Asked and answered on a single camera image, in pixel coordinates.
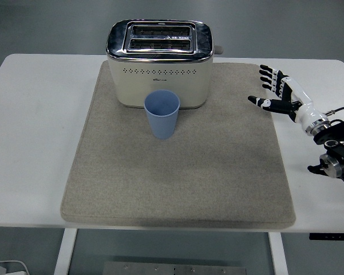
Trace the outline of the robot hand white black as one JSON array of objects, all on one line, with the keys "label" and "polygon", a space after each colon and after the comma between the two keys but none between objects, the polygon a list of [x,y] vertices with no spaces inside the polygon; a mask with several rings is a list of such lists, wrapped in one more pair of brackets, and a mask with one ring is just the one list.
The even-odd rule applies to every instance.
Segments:
[{"label": "robot hand white black", "polygon": [[308,135],[314,135],[315,127],[329,124],[327,116],[315,109],[312,99],[292,77],[263,64],[260,65],[259,73],[262,87],[278,98],[248,96],[250,102],[265,111],[288,115],[293,122],[301,124]]}]

